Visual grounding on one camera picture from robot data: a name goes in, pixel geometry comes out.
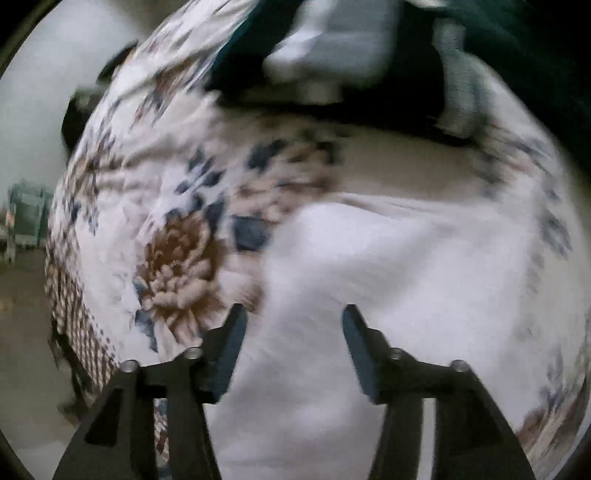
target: floral pattern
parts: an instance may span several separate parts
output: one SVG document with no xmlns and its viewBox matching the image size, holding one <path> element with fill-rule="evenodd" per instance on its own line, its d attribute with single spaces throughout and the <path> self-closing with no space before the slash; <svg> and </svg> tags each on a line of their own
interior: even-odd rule
<svg viewBox="0 0 591 480">
<path fill-rule="evenodd" d="M 164 322 L 180 343 L 191 345 L 207 329 L 212 314 L 224 307 L 217 284 L 223 256 L 203 212 L 171 215 L 146 246 L 146 260 L 137 272 L 140 312 L 153 322 Z"/>
<path fill-rule="evenodd" d="M 214 3 L 202 22 L 229 10 L 227 2 Z M 261 254 L 278 225 L 302 206 L 337 190 L 335 168 L 347 160 L 346 144 L 355 141 L 354 135 L 345 138 L 342 127 L 313 119 L 216 106 L 200 85 L 223 39 L 195 46 L 181 59 L 174 57 L 199 30 L 184 25 L 198 4 L 191 1 L 171 16 L 128 59 L 133 65 L 156 52 L 172 56 L 142 88 L 123 96 L 106 94 L 54 198 L 48 296 L 60 333 L 70 339 L 97 389 L 108 382 L 126 352 L 121 353 L 120 339 L 106 326 L 103 331 L 100 323 L 112 320 L 112 311 L 102 311 L 100 302 L 92 309 L 85 305 L 88 292 L 82 266 L 93 260 L 95 251 L 111 262 L 102 271 L 105 278 L 120 282 L 108 297 L 122 299 L 124 308 L 116 310 L 120 323 L 138 334 L 134 340 L 144 346 L 148 361 L 170 359 L 178 352 L 171 345 L 198 343 L 233 302 L 260 313 L 265 293 Z M 242 14 L 238 8 L 235 11 L 228 23 L 240 22 Z M 125 69 L 119 74 L 125 76 Z M 196 111 L 200 115 L 190 125 L 191 134 L 176 135 L 187 112 Z M 178 121 L 174 129 L 166 130 L 168 118 Z M 141 150 L 144 145 L 133 150 L 127 139 L 144 128 L 149 133 L 142 136 L 143 143 L 164 131 L 174 131 L 174 141 L 168 142 L 168 133 L 163 135 L 162 142 L 152 146 L 152 156 Z M 137 163 L 147 158 L 145 163 L 151 163 L 153 170 L 133 170 L 136 166 L 127 165 L 130 158 Z M 528 266 L 527 296 L 532 304 L 543 300 L 543 279 L 563 271 L 582 250 L 555 163 L 557 154 L 549 143 L 515 134 L 503 122 L 491 121 L 478 139 L 477 172 L 484 197 L 479 200 L 500 206 L 521 179 L 533 179 L 542 192 L 535 212 L 539 242 L 531 248 Z M 138 178 L 145 183 L 138 183 Z M 113 179 L 129 191 L 109 197 L 116 184 Z M 133 201 L 124 202 L 127 198 Z M 108 250 L 119 247 L 116 230 L 132 222 L 137 228 L 125 233 L 129 248 Z M 101 262 L 92 267 L 100 268 Z M 580 350 L 574 365 L 563 346 L 551 346 L 539 405 L 518 432 L 539 471 L 556 464 L 570 447 L 589 402 L 590 323 L 587 318 L 586 334 L 577 339 Z M 534 336 L 534 329 L 531 335 L 519 334 L 524 342 Z M 158 467 L 166 476 L 170 473 L 166 402 L 157 401 L 154 413 L 155 445 L 161 453 Z"/>
</svg>

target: white wall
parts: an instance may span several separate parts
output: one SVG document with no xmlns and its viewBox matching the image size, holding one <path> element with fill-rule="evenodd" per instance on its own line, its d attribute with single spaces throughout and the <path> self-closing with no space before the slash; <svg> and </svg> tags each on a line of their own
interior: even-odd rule
<svg viewBox="0 0 591 480">
<path fill-rule="evenodd" d="M 184 0 L 63 0 L 0 78 L 0 206 L 21 179 L 53 189 L 66 165 L 61 121 L 126 43 L 147 37 Z"/>
</svg>

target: brown flower print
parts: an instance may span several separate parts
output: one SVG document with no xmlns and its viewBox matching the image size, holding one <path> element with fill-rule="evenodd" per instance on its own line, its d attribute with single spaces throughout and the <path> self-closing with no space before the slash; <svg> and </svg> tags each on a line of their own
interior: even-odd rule
<svg viewBox="0 0 591 480">
<path fill-rule="evenodd" d="M 170 216 L 145 248 L 136 279 L 143 287 L 142 308 L 183 345 L 191 345 L 223 310 L 217 274 L 224 255 L 201 212 Z"/>
</svg>

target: cloth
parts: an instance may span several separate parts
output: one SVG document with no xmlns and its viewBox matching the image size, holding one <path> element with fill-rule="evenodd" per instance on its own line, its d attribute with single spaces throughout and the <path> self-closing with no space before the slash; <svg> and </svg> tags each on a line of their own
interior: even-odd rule
<svg viewBox="0 0 591 480">
<path fill-rule="evenodd" d="M 363 478 L 382 409 L 339 325 L 357 303 L 393 346 L 468 361 L 538 478 L 588 425 L 589 192 L 478 59 L 472 149 L 268 109 L 204 80 L 254 7 L 189 2 L 121 67 L 56 189 L 47 292 L 100 390 L 122 361 L 167 361 L 249 326 L 207 408 L 224 478 Z M 166 478 L 166 404 L 155 405 Z"/>
<path fill-rule="evenodd" d="M 400 2 L 389 0 L 308 0 L 292 32 L 265 59 L 265 70 L 276 82 L 376 83 L 395 48 L 399 9 Z"/>
<path fill-rule="evenodd" d="M 466 27 L 465 50 L 495 69 L 589 174 L 589 57 L 579 7 L 526 0 L 448 4 L 449 17 Z"/>
<path fill-rule="evenodd" d="M 219 90 L 237 105 L 275 104 L 283 109 L 321 105 L 303 112 L 456 144 L 479 129 L 485 98 L 462 50 L 460 29 L 445 21 L 444 10 L 389 2 L 381 15 L 392 20 L 389 29 L 382 25 L 373 36 L 366 35 L 375 40 L 366 43 L 375 52 L 370 67 L 364 63 L 368 55 L 354 54 L 344 44 L 339 44 L 343 56 L 331 50 L 333 38 L 356 38 L 368 28 L 362 20 L 357 22 L 360 15 L 346 15 L 349 3 L 303 3 L 293 34 L 284 33 L 287 36 L 280 43 L 280 32 L 296 18 L 297 6 L 288 5 L 277 10 L 269 0 L 252 10 L 216 57 L 206 90 Z M 274 20 L 268 32 L 265 19 L 271 14 Z M 368 22 L 375 20 L 367 12 L 364 15 L 369 15 Z M 319 34 L 318 25 L 325 24 L 326 32 Z M 303 55 L 308 49 L 310 54 Z M 333 62 L 343 58 L 350 62 L 346 71 L 355 72 L 357 80 L 339 74 L 344 64 Z M 374 69 L 371 81 L 368 69 Z"/>
</svg>

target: bed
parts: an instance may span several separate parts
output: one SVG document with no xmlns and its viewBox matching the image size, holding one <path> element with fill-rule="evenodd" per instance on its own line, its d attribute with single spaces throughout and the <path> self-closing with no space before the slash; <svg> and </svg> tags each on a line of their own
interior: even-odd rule
<svg viewBox="0 0 591 480">
<path fill-rule="evenodd" d="M 255 4 L 190 1 L 140 44 L 56 189 L 46 290 L 77 388 L 199 346 L 239 302 L 233 384 L 207 409 L 222 476 L 364 478 L 382 410 L 339 333 L 356 303 L 416 358 L 468 361 L 552 478 L 590 421 L 584 178 L 468 54 L 486 101 L 457 142 L 222 101 L 206 82 Z M 155 447 L 166 478 L 165 400 Z"/>
</svg>

